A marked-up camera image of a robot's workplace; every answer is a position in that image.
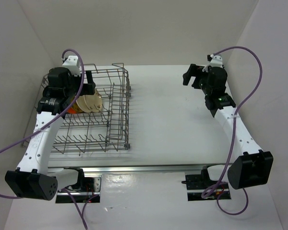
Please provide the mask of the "cream plate with black mark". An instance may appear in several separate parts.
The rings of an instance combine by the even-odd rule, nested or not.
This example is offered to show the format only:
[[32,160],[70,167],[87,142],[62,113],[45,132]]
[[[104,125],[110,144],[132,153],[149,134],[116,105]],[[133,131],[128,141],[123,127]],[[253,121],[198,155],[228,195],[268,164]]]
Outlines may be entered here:
[[72,109],[77,113],[86,113],[87,106],[84,101],[84,97],[80,96],[76,102],[72,105]]

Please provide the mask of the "cream plate with floral print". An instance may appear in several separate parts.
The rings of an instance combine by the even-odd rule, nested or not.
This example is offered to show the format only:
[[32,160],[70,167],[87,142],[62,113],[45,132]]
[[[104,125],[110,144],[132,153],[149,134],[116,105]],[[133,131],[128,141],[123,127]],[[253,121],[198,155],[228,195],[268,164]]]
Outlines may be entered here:
[[84,95],[84,104],[86,113],[99,113],[102,111],[102,97],[97,89],[94,89],[93,95]]

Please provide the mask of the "orange plastic plate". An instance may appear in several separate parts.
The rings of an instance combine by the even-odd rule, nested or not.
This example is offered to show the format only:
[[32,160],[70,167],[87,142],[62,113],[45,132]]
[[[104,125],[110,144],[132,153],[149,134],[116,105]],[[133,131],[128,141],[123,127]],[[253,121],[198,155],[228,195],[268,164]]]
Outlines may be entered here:
[[77,114],[78,112],[76,110],[74,110],[72,107],[70,107],[68,110],[67,110],[67,113],[69,114]]

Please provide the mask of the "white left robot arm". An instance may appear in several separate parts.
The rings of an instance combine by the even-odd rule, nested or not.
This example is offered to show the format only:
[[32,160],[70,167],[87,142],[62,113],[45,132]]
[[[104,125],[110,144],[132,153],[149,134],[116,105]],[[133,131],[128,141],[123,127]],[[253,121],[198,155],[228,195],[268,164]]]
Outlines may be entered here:
[[58,190],[85,188],[84,172],[77,167],[48,174],[48,161],[65,114],[84,87],[84,72],[73,74],[68,68],[55,67],[47,75],[48,85],[37,104],[35,135],[16,170],[7,171],[5,181],[17,198],[51,200]]

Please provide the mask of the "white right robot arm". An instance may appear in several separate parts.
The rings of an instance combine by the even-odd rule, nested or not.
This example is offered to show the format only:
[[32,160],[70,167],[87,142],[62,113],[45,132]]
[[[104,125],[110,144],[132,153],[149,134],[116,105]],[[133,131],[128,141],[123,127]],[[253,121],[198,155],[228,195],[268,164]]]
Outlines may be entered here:
[[234,100],[226,92],[228,74],[225,69],[191,64],[183,74],[183,85],[187,86],[191,77],[195,78],[192,87],[203,91],[207,109],[230,141],[229,155],[221,172],[223,182],[234,189],[266,184],[273,155],[255,142],[236,111]]

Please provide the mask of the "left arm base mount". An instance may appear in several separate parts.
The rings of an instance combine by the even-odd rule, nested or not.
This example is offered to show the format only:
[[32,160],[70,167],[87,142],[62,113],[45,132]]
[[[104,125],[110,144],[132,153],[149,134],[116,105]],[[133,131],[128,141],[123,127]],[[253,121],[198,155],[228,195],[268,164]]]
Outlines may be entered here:
[[[81,186],[73,185],[65,188],[74,198],[76,203],[99,203],[101,190],[101,176],[85,177]],[[68,193],[59,190],[55,199],[56,204],[72,203]]]

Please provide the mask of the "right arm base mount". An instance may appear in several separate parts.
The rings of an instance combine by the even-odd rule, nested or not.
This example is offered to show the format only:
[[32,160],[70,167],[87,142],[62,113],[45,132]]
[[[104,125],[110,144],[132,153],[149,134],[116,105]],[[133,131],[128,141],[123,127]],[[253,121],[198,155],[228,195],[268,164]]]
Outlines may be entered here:
[[221,200],[231,199],[228,184],[219,185],[218,188],[207,198],[202,198],[203,191],[216,183],[216,181],[205,179],[200,174],[185,175],[185,179],[181,181],[186,186],[188,201],[204,201],[204,200],[217,200],[221,195]]

